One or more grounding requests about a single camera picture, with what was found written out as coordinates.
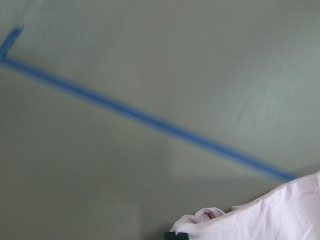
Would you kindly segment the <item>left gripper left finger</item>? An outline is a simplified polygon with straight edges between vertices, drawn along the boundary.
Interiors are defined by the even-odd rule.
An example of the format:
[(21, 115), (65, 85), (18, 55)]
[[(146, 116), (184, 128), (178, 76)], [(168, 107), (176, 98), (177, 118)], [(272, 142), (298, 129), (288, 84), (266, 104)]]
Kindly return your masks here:
[(164, 240), (176, 240), (176, 233), (174, 231), (165, 232), (163, 237)]

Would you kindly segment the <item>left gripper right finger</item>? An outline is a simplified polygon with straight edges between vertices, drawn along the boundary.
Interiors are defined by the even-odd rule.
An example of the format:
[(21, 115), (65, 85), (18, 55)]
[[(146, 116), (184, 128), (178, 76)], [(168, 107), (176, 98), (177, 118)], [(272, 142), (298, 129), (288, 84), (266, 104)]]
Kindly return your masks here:
[(176, 240), (188, 240), (188, 233), (178, 232), (176, 235)]

